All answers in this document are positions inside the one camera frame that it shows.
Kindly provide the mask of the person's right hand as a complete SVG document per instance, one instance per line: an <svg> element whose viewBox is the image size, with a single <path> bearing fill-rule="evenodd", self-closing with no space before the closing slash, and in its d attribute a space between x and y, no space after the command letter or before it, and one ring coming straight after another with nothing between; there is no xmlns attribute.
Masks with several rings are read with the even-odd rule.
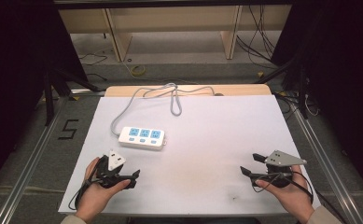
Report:
<svg viewBox="0 0 363 224"><path fill-rule="evenodd" d="M291 169L293 171L292 180L300 185L299 188L292 184L284 188L277 188L261 179L256 180L255 183L269 191L300 224L306 224L314 211L310 196L302 190L307 189L308 185L302 177L302 171L298 165L293 165Z"/></svg>

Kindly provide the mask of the wooden bench frame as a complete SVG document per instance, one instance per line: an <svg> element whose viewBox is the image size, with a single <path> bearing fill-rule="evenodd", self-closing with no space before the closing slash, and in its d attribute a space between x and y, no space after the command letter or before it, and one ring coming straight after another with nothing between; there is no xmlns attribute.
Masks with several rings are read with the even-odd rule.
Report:
<svg viewBox="0 0 363 224"><path fill-rule="evenodd" d="M123 61L134 33L202 32L220 33L225 57L230 60L238 31L252 31L262 17L264 29L281 31L290 5L224 7L138 7L61 9L70 34L108 34L118 61Z"/></svg>

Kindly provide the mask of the white power strip blue sockets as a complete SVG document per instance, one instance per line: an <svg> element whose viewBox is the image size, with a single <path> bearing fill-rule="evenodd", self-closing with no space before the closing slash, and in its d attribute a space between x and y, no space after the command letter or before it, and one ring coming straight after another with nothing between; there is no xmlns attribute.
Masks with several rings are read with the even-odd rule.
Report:
<svg viewBox="0 0 363 224"><path fill-rule="evenodd" d="M119 135L123 147L162 150L166 144L165 131L140 127L124 127Z"/></svg>

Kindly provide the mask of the white board table cover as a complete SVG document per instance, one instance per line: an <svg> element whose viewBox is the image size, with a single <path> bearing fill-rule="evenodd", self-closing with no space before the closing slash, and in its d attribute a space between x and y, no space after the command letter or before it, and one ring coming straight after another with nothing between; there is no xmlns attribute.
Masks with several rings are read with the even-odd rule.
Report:
<svg viewBox="0 0 363 224"><path fill-rule="evenodd" d="M100 100L60 212L80 188L86 166L110 150L126 160L122 173L140 174L134 189L114 196L105 212L127 217L234 217L277 215L281 204L268 192L256 193L242 168L265 173L254 154L298 151L272 95L183 96L174 116L167 98ZM159 151L121 147L110 130L116 119L126 126L160 129L166 144Z"/></svg>

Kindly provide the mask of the aluminium floor rail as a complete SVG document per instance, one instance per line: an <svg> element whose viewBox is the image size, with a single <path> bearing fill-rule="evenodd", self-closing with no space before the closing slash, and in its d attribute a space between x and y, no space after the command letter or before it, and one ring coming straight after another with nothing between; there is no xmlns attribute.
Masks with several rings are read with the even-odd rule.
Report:
<svg viewBox="0 0 363 224"><path fill-rule="evenodd" d="M298 106L296 107L296 119L301 126L311 148L314 153L328 183L342 210L347 217L349 224L363 224L363 216L357 207L357 203L353 198L351 191L342 181L341 176L337 172L337 165L328 155L322 143L320 142L313 126L311 125L308 115L313 114L308 106L308 96L305 93L300 93L297 96Z"/></svg>
<svg viewBox="0 0 363 224"><path fill-rule="evenodd" d="M4 198L0 207L0 224L8 224L12 219L67 102L67 97L52 101L54 115L49 121L45 120L46 112L43 109L37 110L0 170L0 197ZM39 112L44 118L42 121L38 120Z"/></svg>

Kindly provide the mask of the wooden table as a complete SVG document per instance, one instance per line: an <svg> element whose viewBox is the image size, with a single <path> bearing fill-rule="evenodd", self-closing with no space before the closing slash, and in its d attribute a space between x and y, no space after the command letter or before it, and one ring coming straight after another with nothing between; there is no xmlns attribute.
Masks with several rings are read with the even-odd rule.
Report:
<svg viewBox="0 0 363 224"><path fill-rule="evenodd" d="M246 96L246 95L271 95L270 88L265 84L221 84L221 85L178 85L163 88L162 86L111 86L105 92L105 97L154 97L170 96Z"/></svg>

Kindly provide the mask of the person's left hand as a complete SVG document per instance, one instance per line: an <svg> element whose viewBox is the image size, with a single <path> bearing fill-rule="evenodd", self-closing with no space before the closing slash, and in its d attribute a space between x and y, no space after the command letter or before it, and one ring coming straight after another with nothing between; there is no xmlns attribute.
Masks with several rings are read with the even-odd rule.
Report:
<svg viewBox="0 0 363 224"><path fill-rule="evenodd" d="M109 200L129 184L129 179L123 180L109 189L105 189L97 183L91 184L79 200L75 217L84 224L91 224L94 218L105 209Z"/></svg>

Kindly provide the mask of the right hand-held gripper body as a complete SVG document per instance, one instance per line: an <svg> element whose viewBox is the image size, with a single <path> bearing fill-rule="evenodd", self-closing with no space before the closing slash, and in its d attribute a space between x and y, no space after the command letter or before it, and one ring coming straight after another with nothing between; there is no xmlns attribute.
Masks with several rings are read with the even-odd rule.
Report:
<svg viewBox="0 0 363 224"><path fill-rule="evenodd" d="M277 188L286 187L292 180L292 165L304 165L307 160L297 158L283 151L275 150L264 163L267 166L269 182Z"/></svg>

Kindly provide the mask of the black metal stand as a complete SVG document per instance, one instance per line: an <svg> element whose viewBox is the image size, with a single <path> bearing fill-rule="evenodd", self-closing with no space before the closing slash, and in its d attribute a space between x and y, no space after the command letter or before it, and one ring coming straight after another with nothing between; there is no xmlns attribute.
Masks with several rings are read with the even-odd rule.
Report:
<svg viewBox="0 0 363 224"><path fill-rule="evenodd" d="M302 117L307 119L307 106L305 104L307 76L305 66L299 59L291 59L289 62L272 71L269 75L261 77L258 81L256 81L256 84L264 84L282 74L285 75L282 81L282 87L284 90L289 91L292 88L298 88L298 109L302 114Z"/></svg>
<svg viewBox="0 0 363 224"><path fill-rule="evenodd" d="M78 77L77 75L73 75L69 72L66 72L63 69L60 68L48 69L46 74L44 75L44 93L45 93L46 111L47 111L46 125L49 125L55 116L52 90L58 92L60 96L68 97L71 94L71 89L66 83L67 80L71 80L76 84L85 87L89 91L93 92L105 91L104 88L99 88L95 85L90 84L90 82L87 79L83 79L81 77Z"/></svg>

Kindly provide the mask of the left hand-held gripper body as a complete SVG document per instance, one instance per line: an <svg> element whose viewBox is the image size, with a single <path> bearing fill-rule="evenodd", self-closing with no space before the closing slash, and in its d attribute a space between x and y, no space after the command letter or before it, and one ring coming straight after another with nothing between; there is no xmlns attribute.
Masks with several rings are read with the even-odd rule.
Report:
<svg viewBox="0 0 363 224"><path fill-rule="evenodd" d="M128 176L119 174L125 162L122 156L111 150L108 155L103 155L98 160L95 166L95 180L101 187L109 189L128 179Z"/></svg>

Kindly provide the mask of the dark curtain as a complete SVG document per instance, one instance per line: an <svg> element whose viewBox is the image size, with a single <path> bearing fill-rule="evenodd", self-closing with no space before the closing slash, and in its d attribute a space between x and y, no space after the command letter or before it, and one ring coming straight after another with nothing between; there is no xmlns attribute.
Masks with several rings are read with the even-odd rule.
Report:
<svg viewBox="0 0 363 224"><path fill-rule="evenodd" d="M307 60L309 89L363 179L363 0L291 0L272 60L283 64L320 15Z"/></svg>
<svg viewBox="0 0 363 224"><path fill-rule="evenodd" d="M87 78L52 0L0 0L0 169L51 69Z"/></svg>

